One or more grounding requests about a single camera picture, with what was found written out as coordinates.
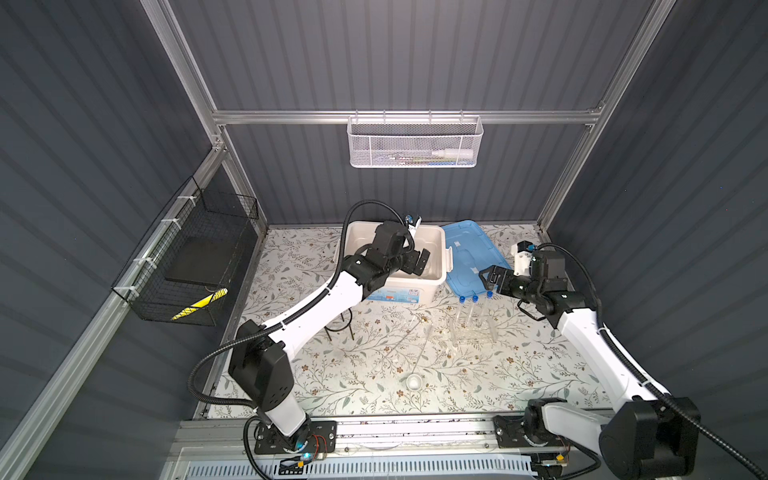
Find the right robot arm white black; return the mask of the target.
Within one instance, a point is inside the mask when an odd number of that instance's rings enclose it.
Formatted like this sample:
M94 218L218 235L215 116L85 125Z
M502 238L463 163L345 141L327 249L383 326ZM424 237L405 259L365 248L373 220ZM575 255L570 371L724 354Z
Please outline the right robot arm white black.
M758 479L766 472L700 421L686 397L673 396L630 355L602 320L592 280L587 293L570 289L566 263L575 256L554 243L518 244L513 268L492 265L478 274L484 288L530 304L577 348L607 393L614 414L605 417L562 398L529 401L520 425L535 447L562 440L608 467L619 479L659 479L692 473L698 440L705 437Z

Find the white plastic storage box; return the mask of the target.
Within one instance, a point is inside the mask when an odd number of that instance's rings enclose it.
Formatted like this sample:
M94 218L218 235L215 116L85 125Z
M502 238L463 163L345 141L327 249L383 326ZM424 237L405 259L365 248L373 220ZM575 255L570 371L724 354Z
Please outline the white plastic storage box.
M453 269L453 250L447 246L440 226L421 224L415 230L416 249L428 250L430 257L420 276L398 271L368 300L404 304L429 304Z

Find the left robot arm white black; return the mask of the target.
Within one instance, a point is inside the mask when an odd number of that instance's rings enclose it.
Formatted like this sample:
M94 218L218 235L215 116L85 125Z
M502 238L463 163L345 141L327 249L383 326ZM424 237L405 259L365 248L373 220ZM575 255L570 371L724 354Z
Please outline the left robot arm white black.
M347 254L352 216L365 205L382 207L395 219L378 224L372 241ZM342 224L331 278L286 312L261 324L242 324L233 340L222 344L193 367L187 379L190 394L209 405L250 408L258 419L276 429L290 452L301 451L310 437L311 420L295 397L291 361L331 321L384 287L393 274L402 271L419 276L423 273L430 252L416 246L420 224L420 219L404 217L380 200L353 204ZM246 394L244 398L213 396L196 385L200 370L226 353L230 355L229 376Z

